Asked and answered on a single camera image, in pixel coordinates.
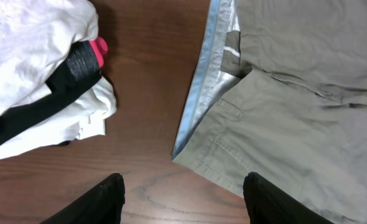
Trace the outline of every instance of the white cloth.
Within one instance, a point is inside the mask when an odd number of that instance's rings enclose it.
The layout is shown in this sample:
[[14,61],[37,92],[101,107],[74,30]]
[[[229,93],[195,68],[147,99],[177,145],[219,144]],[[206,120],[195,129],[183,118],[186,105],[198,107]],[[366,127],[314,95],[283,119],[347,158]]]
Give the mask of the white cloth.
[[43,84],[71,44],[97,35],[87,0],[0,0],[0,115],[50,94]]
[[41,146],[105,134],[104,119],[116,112],[113,87],[102,78],[74,103],[0,146],[0,159]]

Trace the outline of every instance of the black fabric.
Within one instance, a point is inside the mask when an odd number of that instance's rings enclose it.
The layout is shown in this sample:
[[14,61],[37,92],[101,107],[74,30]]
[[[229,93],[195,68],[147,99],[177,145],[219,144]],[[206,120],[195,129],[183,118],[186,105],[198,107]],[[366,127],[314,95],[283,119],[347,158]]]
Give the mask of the black fabric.
[[243,184],[251,224],[332,224],[256,172]]
[[58,113],[101,78],[98,61],[88,42],[72,45],[68,58],[47,79],[52,94],[0,116],[0,145]]
[[124,194],[123,177],[112,174],[41,224],[118,224]]

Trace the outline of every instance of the brown wooden surface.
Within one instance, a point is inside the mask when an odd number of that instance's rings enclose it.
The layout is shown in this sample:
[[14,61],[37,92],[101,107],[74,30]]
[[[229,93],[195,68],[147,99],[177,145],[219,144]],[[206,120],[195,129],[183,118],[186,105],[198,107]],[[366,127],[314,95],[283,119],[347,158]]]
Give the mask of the brown wooden surface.
[[171,163],[208,0],[93,1],[119,110],[107,136],[0,161],[0,223],[38,223],[113,172],[122,223],[249,223],[244,200]]

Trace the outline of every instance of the gray pants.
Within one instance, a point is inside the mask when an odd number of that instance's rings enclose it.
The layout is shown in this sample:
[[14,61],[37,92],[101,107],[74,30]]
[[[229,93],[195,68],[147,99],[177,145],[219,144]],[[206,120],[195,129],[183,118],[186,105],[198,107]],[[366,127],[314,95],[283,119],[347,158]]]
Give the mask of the gray pants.
[[258,172],[335,223],[367,223],[367,1],[238,6],[253,71],[174,162],[240,196]]

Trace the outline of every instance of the wooden table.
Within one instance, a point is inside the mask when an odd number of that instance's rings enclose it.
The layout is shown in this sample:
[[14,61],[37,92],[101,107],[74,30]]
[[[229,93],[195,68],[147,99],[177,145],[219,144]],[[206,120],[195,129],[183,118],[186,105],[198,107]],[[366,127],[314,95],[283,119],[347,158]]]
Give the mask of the wooden table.
[[126,184],[122,223],[249,223],[243,199],[171,162],[209,1],[93,3],[119,110],[107,136],[0,161],[0,223],[41,222],[113,172]]

